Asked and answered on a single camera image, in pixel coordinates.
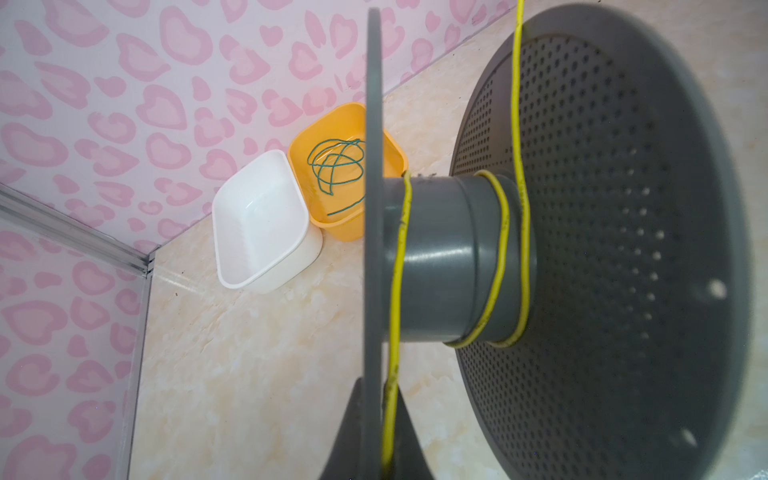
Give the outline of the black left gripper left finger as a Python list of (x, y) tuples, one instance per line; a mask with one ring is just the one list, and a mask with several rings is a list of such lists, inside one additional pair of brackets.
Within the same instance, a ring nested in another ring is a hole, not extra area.
[(353, 385), (336, 439), (320, 480), (352, 480), (358, 478), (361, 444), (362, 383)]

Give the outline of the white plastic tray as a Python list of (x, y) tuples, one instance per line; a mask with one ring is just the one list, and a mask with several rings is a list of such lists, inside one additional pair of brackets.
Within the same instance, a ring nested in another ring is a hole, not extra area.
[(219, 282), (270, 293), (319, 256), (323, 235), (284, 152), (270, 150), (228, 179), (212, 206)]

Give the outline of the dark grey cable spool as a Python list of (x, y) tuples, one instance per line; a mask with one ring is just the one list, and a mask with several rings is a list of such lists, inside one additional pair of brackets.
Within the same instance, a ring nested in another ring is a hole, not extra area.
[(750, 323), (748, 235), (714, 115), (629, 14), (518, 20), (445, 177), (387, 177), (383, 19), (368, 14), (357, 479), (392, 478), (404, 342), (458, 359), (516, 479), (701, 479)]

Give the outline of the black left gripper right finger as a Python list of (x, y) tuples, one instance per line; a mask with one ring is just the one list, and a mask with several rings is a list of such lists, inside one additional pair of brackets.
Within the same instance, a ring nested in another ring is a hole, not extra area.
[(392, 478), (396, 480), (433, 479), (401, 393), (397, 398)]

